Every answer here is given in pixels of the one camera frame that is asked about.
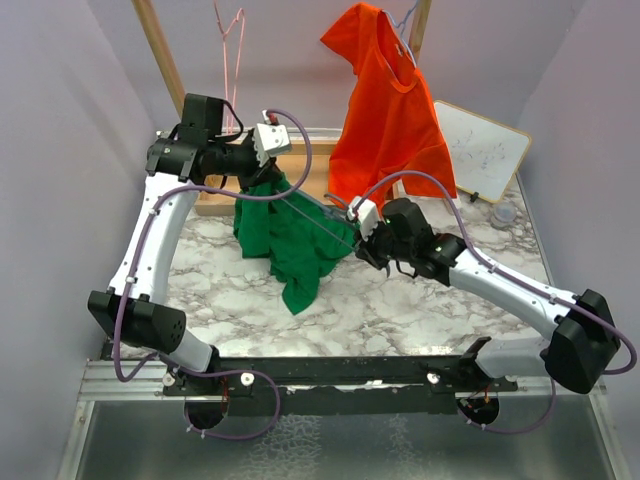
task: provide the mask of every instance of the wooden post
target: wooden post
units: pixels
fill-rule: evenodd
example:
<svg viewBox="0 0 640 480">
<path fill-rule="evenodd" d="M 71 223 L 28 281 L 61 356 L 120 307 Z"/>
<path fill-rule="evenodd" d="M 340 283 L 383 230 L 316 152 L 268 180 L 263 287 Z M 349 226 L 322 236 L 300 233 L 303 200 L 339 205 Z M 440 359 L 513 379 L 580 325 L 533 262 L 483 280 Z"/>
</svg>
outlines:
<svg viewBox="0 0 640 480">
<path fill-rule="evenodd" d="M 413 21 L 411 22 L 411 31 L 409 32 L 409 48 L 413 57 L 418 63 L 420 58 L 420 50 L 422 49 L 422 40 L 424 31 L 427 28 L 427 18 L 429 18 L 429 10 L 431 10 L 431 0 L 420 0 L 420 3 L 413 12 Z"/>
<path fill-rule="evenodd" d="M 164 83 L 167 85 L 169 95 L 171 95 L 171 100 L 173 100 L 178 116 L 182 117 L 185 95 L 184 87 L 182 86 L 180 74 L 171 56 L 169 44 L 158 21 L 158 16 L 153 8 L 153 4 L 151 0 L 132 1 L 138 18 L 140 19 L 140 24 L 147 36 L 147 41 L 149 42 L 153 56 L 156 57 L 156 62 L 160 68 L 162 78 L 164 78 Z"/>
</svg>

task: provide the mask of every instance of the wooden tray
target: wooden tray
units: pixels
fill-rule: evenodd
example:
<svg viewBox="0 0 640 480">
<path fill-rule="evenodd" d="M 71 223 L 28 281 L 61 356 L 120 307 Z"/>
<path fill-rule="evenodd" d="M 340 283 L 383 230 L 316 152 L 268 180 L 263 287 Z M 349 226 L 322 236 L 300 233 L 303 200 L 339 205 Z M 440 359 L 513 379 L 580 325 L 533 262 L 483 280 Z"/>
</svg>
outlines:
<svg viewBox="0 0 640 480">
<path fill-rule="evenodd" d="M 338 140 L 314 140 L 312 141 L 313 162 L 311 164 L 311 172 L 307 180 L 302 185 L 302 189 L 320 200 L 325 205 L 331 205 L 331 201 L 324 198 L 324 194 L 328 191 L 329 186 L 329 157 Z M 300 179 L 305 165 L 305 149 L 304 143 L 300 141 L 292 141 L 293 149 L 291 152 L 278 157 L 278 168 L 287 175 L 290 183 L 295 183 Z M 221 177 L 207 177 L 205 183 L 208 186 L 220 186 Z M 229 177 L 225 190 L 234 192 L 240 191 L 238 179 Z M 195 209 L 198 215 L 233 215 L 235 199 L 224 195 L 211 195 L 202 192 L 196 200 Z"/>
</svg>

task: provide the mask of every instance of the white wall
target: white wall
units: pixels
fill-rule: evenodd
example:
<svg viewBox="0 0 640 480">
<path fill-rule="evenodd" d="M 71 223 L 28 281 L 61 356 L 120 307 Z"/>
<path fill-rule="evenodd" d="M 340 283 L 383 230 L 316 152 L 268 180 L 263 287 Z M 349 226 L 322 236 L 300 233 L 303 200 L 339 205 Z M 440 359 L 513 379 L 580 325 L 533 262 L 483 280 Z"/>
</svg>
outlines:
<svg viewBox="0 0 640 480">
<path fill-rule="evenodd" d="M 153 129 L 84 0 L 0 2 L 0 476 L 54 478 Z"/>
<path fill-rule="evenodd" d="M 178 116 L 130 1 L 88 0 L 156 127 Z M 238 110 L 245 123 L 266 107 L 309 127 L 342 127 L 354 85 L 346 61 L 319 39 L 354 0 L 219 0 L 228 22 L 239 6 L 247 30 Z M 371 2 L 397 21 L 413 0 Z M 513 124 L 584 0 L 434 1 L 419 65 L 433 97 Z M 222 46 L 212 0 L 153 0 L 187 91 L 224 96 Z M 237 37 L 231 38 L 235 65 Z"/>
<path fill-rule="evenodd" d="M 604 294 L 636 345 L 639 18 L 636 0 L 589 0 L 519 122 L 533 135 L 521 174 L 556 283 Z M 619 353 L 615 363 L 626 360 Z M 607 385 L 633 478 L 640 478 L 640 369 Z"/>
</svg>

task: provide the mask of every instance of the clothes hanger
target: clothes hanger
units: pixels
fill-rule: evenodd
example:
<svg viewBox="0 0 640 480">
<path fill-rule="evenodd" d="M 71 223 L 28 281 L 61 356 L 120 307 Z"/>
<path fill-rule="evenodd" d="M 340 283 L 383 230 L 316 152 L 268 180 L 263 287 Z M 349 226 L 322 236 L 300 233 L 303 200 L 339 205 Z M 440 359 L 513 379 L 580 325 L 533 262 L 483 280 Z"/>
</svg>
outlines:
<svg viewBox="0 0 640 480">
<path fill-rule="evenodd" d="M 244 9 L 241 8 L 238 10 L 238 12 L 236 13 L 236 16 L 233 18 L 233 20 L 231 20 L 231 23 L 229 23 L 229 26 L 225 29 L 222 26 L 222 20 L 220 20 L 220 12 L 218 12 L 217 0 L 214 0 L 213 8 L 216 11 L 216 18 L 218 20 L 218 29 L 220 30 L 220 34 L 222 35 L 222 55 L 224 60 L 224 96 L 227 99 L 227 101 L 231 103 L 231 106 L 235 109 L 236 108 L 236 92 L 238 91 L 238 73 L 240 72 L 240 54 L 242 53 L 242 43 L 244 42 L 244 24 L 245 24 Z M 241 20 L 242 20 L 242 23 L 240 24 L 240 41 L 238 43 L 238 55 L 236 57 L 236 74 L 235 74 L 235 80 L 233 81 L 233 95 L 231 98 L 229 98 L 229 79 L 228 79 L 229 74 L 228 74 L 228 67 L 227 67 L 227 37 L 233 30 L 233 27 L 237 23 L 240 23 Z M 233 130 L 233 117 L 227 114 L 225 123 L 226 123 L 226 133 L 229 134 L 231 133 L 231 130 Z"/>
<path fill-rule="evenodd" d="M 409 20 L 409 17 L 414 12 L 414 10 L 418 7 L 418 3 L 419 2 L 420 2 L 420 0 L 416 0 L 415 1 L 413 6 L 407 11 L 407 13 L 405 14 L 404 18 L 402 19 L 402 21 L 400 23 L 396 23 L 395 19 L 393 18 L 393 15 L 391 15 L 390 12 L 387 12 L 386 10 L 383 10 L 383 12 L 387 14 L 387 17 L 389 17 L 389 21 L 391 22 L 391 25 L 393 25 L 393 27 L 396 30 L 400 30 L 400 32 L 396 31 L 396 36 L 398 37 L 398 40 L 404 46 L 405 50 L 409 53 L 409 57 L 411 57 L 411 61 L 413 62 L 413 66 L 414 67 L 417 67 L 416 59 L 413 56 L 413 52 L 409 48 L 409 45 L 407 45 L 407 42 L 404 40 L 404 31 L 407 28 L 407 21 Z"/>
</svg>

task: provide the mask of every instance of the whiteboard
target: whiteboard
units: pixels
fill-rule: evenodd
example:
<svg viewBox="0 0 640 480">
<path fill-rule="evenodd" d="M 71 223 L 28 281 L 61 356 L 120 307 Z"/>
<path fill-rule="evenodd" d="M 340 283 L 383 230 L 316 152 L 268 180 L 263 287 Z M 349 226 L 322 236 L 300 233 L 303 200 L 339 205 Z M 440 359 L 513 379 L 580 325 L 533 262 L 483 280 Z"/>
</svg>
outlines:
<svg viewBox="0 0 640 480">
<path fill-rule="evenodd" d="M 435 102 L 436 115 L 451 159 L 456 186 L 491 203 L 500 201 L 529 149 L 531 137 L 519 130 Z"/>
</svg>

